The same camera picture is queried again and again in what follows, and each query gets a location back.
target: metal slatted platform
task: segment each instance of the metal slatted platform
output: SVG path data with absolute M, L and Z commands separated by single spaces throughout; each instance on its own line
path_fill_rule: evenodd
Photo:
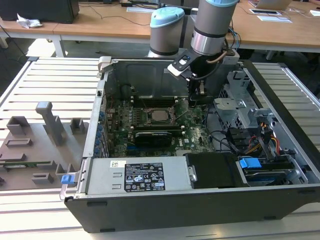
M 286 67 L 277 63 L 254 63 L 261 75 L 277 94 L 284 106 L 320 150 L 320 103 L 318 99 Z M 266 101 L 256 90 L 263 107 Z
M 36 62 L 27 62 L 0 97 L 0 139 L 7 136 L 6 124 L 10 116 L 15 114 L 20 116 L 26 114 L 31 123 L 42 123 L 43 120 L 34 111 L 39 101 L 53 102 L 53 110 L 60 115 L 63 122 L 68 122 L 71 116 L 79 116 L 89 121 L 95 95 L 91 92 L 97 86 L 98 71 L 81 66 L 96 67 L 97 64 L 98 59 L 91 58 L 43 57 Z M 65 70 L 61 69 L 62 67 L 54 68 L 62 65 L 71 68 L 66 67 Z M 261 71 L 264 70 L 264 77 L 274 89 L 275 86 L 296 86 L 295 81 L 284 73 L 284 70 L 279 71 L 279 66 L 276 64 L 256 65 Z M 290 111 L 312 113 L 318 111 L 318 106 L 312 106 L 306 94 L 301 90 L 291 89 L 284 87 L 276 89 L 280 99 Z M 265 104 L 262 97 L 259 96 L 259 99 Z M 317 118 L 296 119 L 309 136 L 319 136 L 320 124 Z M 320 234 L 320 203 L 305 205 L 282 220 L 88 234 L 60 201 L 59 191 L 59 189 L 22 190 L 19 193 L 0 191 L 0 239 L 318 240 Z M 156 217 L 156 211 L 152 209 L 147 211 L 155 214 L 150 215 L 150 220 Z
M 40 57 L 27 62 L 14 79 L 9 95 L 0 103 L 0 144 L 12 116 L 25 116 L 29 123 L 43 123 L 35 109 L 40 101 L 51 101 L 52 113 L 62 122 L 71 118 L 90 120 L 99 78 L 98 59 Z

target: blue tab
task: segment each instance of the blue tab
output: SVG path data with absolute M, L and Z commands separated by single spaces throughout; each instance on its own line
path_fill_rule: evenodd
M 63 175 L 61 178 L 61 183 L 62 184 L 75 184 L 75 175 Z
M 246 157 L 246 158 L 242 158 L 240 161 L 240 166 L 245 169 L 260 169 L 262 168 L 260 161 L 258 158 L 255 157 Z

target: desktop computer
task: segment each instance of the desktop computer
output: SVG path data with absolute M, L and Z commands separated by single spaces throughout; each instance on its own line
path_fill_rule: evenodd
M 78 0 L 1 0 L 0 17 L 15 21 L 19 14 L 26 19 L 72 24 L 79 12 Z

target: desk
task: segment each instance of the desk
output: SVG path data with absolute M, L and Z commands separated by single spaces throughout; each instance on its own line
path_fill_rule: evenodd
M 306 14 L 316 5 L 309 2 L 292 2 L 291 7 L 302 9 Z M 150 13 L 127 12 L 125 7 L 116 6 L 81 6 L 79 15 L 73 24 L 45 22 L 44 27 L 25 29 L 14 21 L 3 21 L 1 24 L 14 38 L 46 38 L 52 39 L 56 55 L 64 57 L 62 40 L 146 43 L 150 42 Z M 307 18 L 289 10 L 287 14 L 292 23 L 261 21 L 247 1 L 237 4 L 233 15 L 233 26 L 241 35 L 243 49 L 311 52 L 320 53 L 320 18 Z M 0 37 L 6 37 L 0 31 Z
M 23 39 L 51 39 L 54 43 L 57 56 L 64 56 L 63 45 L 59 35 L 54 35 L 54 29 L 58 25 L 56 22 L 42 22 L 42 27 L 32 27 L 26 29 L 15 21 L 3 21 L 0 24 L 12 38 Z M 0 37 L 6 38 L 8 35 L 0 28 Z
M 293 1 L 290 7 L 304 10 L 309 16 L 310 10 L 315 10 L 317 5 Z M 261 21 L 256 14 L 251 15 L 249 9 L 252 8 L 251 4 L 242 0 L 233 15 L 233 27 L 242 38 L 241 48 L 320 53 L 319 17 L 307 18 L 287 9 L 292 23 Z

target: power supply label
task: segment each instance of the power supply label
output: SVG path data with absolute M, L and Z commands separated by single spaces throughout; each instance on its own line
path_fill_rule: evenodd
M 166 190 L 162 163 L 126 164 L 124 190 L 128 193 Z

